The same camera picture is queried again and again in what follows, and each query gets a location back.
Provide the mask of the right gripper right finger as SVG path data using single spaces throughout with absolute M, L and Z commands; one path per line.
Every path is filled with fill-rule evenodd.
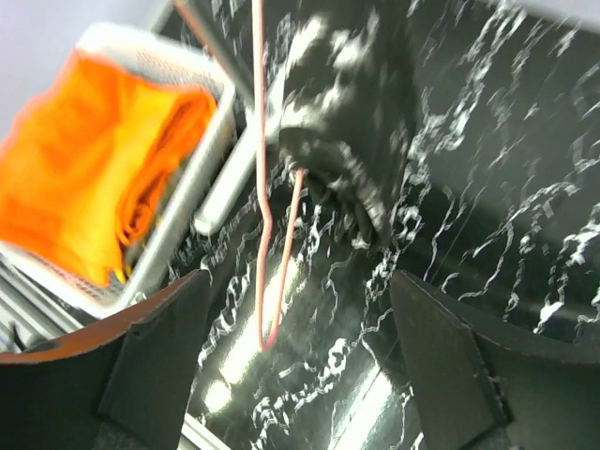
M 598 346 L 536 335 L 403 270 L 390 293 L 427 448 L 598 448 Z

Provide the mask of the black and white trousers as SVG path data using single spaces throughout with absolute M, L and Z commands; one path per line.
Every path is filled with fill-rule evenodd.
M 305 1 L 286 65 L 278 149 L 335 238 L 388 246 L 418 96 L 399 1 Z

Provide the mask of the white and steel clothes rack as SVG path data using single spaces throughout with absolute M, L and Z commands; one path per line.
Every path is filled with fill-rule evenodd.
M 212 124 L 225 128 L 208 130 L 199 148 L 200 153 L 193 157 L 193 161 L 199 165 L 194 170 L 196 176 L 201 169 L 212 166 L 218 168 L 217 177 L 193 217 L 195 230 L 204 236 L 210 236 L 222 227 L 255 171 L 256 150 L 253 142 L 258 129 L 251 124 L 246 126 L 228 156 L 222 156 L 219 150 L 214 154 L 209 152 L 210 148 L 218 146 L 222 137 L 235 132 L 233 106 L 237 96 L 246 102 L 248 111 L 253 112 L 253 79 L 245 62 L 234 53 L 232 44 L 218 28 L 207 2 L 175 1 L 173 4 L 196 39 L 211 54 L 209 61 L 224 81 L 222 100 Z

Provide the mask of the orange trousers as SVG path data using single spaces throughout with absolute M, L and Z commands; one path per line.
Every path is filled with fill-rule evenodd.
M 107 286 L 216 109 L 200 82 L 151 82 L 72 52 L 2 141 L 2 240 Z

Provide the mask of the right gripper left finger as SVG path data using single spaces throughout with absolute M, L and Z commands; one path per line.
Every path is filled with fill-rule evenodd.
M 195 270 L 141 301 L 24 352 L 1 355 L 1 446 L 94 449 L 114 428 L 177 447 L 210 308 Z

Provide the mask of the white perforated plastic basket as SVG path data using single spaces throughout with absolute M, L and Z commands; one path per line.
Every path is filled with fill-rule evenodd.
M 199 84 L 213 94 L 217 100 L 216 112 L 219 110 L 223 77 L 217 74 L 209 61 L 210 56 L 199 49 L 186 47 L 174 39 L 150 31 L 111 22 L 90 25 L 76 47 L 105 56 L 150 81 Z M 171 256 L 188 232 L 191 217 L 209 189 L 212 177 L 218 173 L 218 168 L 212 166 L 201 169 L 198 176 L 194 174 L 199 165 L 193 161 L 193 157 L 200 153 L 206 132 L 225 128 L 213 125 L 212 121 L 180 172 L 175 175 L 172 195 L 126 283 L 111 277 L 108 288 L 101 289 L 9 244 L 1 246 L 2 259 L 61 300 L 100 319 L 126 308 L 134 300 L 151 295 L 158 290 Z M 214 154 L 219 150 L 226 157 L 234 138 L 235 132 L 222 137 L 217 147 L 210 148 L 209 152 Z

